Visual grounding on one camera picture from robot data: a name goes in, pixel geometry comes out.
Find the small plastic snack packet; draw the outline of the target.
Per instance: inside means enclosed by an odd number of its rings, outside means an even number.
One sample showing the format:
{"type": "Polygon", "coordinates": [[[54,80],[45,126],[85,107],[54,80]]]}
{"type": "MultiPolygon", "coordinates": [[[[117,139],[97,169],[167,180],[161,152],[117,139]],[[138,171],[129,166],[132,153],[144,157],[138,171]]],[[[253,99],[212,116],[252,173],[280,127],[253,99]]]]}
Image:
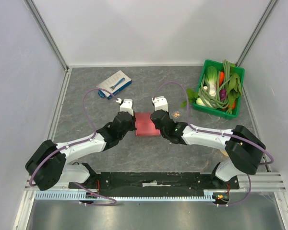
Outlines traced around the small plastic snack packet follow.
{"type": "Polygon", "coordinates": [[[178,118],[180,116],[180,113],[179,111],[175,111],[172,115],[174,118],[178,118]]]}

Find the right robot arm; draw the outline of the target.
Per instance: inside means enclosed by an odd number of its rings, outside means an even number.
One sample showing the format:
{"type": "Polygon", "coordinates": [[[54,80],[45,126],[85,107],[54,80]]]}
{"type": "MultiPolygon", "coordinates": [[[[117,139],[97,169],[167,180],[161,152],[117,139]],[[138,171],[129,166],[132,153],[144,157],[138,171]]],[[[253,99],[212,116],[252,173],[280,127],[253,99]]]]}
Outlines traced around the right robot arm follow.
{"type": "Polygon", "coordinates": [[[153,112],[150,119],[161,136],[173,144],[201,145],[225,151],[228,159],[212,172],[212,179],[228,182],[239,174],[255,175],[263,157],[265,145],[246,127],[209,129],[186,122],[175,122],[164,110],[153,112]]]}

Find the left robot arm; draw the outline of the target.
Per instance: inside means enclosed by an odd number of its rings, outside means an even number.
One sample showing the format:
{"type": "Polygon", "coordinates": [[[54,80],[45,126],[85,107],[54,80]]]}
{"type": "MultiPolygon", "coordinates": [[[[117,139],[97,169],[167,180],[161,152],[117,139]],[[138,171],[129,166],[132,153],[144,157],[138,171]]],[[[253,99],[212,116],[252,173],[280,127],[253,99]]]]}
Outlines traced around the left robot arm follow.
{"type": "Polygon", "coordinates": [[[48,139],[38,147],[25,165],[30,175],[30,186],[45,191],[60,183],[93,185],[97,174],[88,163],[73,165],[71,162],[86,155],[103,152],[135,131],[135,117],[128,112],[119,112],[94,134],[70,142],[54,143],[48,139]]]}

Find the pink paper box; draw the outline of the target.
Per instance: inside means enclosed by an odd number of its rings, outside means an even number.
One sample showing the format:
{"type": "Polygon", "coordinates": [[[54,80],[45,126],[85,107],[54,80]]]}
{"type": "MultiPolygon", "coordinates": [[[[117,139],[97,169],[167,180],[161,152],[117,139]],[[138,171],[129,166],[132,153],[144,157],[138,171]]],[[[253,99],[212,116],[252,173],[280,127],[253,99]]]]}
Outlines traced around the pink paper box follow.
{"type": "Polygon", "coordinates": [[[135,113],[135,135],[137,137],[160,136],[150,116],[152,113],[135,113]]]}

